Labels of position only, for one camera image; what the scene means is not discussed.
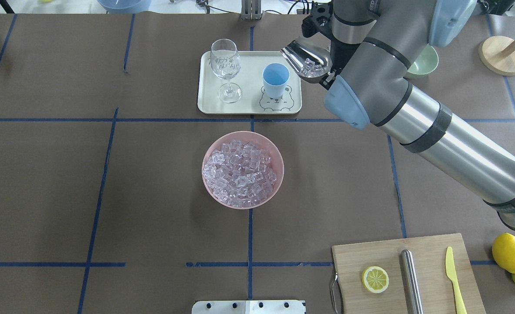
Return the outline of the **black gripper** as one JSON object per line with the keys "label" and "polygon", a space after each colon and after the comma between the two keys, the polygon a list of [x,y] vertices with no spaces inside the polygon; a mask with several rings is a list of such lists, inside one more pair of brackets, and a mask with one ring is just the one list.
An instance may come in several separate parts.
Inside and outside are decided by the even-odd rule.
{"label": "black gripper", "polygon": [[333,2],[315,3],[310,14],[302,21],[301,31],[304,38],[311,38],[317,33],[333,41],[332,31]]}

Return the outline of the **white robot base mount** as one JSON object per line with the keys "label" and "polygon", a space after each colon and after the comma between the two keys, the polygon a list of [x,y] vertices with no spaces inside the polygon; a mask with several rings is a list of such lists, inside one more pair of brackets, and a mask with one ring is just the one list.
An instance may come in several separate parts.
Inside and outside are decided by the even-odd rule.
{"label": "white robot base mount", "polygon": [[303,300],[200,300],[192,314],[305,314]]}

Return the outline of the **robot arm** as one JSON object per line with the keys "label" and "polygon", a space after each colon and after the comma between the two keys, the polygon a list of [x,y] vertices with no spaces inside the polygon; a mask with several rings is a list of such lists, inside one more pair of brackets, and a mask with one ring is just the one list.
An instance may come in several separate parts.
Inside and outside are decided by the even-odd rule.
{"label": "robot arm", "polygon": [[331,40],[335,79],[325,107],[352,127],[371,123],[461,183],[515,231],[515,156],[404,76],[429,44],[445,47],[475,0],[332,0],[314,5],[302,35]]}

